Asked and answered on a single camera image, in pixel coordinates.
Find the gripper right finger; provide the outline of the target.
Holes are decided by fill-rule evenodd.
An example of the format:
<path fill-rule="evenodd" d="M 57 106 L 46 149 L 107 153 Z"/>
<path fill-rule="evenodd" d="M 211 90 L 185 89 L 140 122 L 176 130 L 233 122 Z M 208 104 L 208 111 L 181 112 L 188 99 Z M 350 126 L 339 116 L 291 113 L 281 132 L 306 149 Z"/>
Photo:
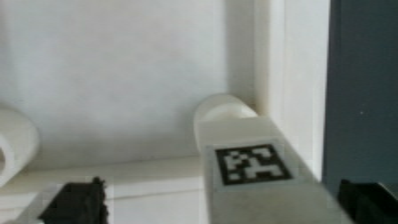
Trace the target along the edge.
<path fill-rule="evenodd" d="M 339 183 L 338 202 L 355 224 L 398 224 L 398 198 L 380 183 Z"/>

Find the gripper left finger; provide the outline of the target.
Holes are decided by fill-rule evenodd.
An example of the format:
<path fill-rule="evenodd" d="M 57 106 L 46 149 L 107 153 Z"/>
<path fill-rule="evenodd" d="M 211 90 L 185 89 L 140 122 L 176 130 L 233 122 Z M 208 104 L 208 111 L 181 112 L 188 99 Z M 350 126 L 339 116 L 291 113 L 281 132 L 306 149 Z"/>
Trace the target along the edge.
<path fill-rule="evenodd" d="M 14 224 L 108 224 L 105 180 L 67 182 L 39 192 Z"/>

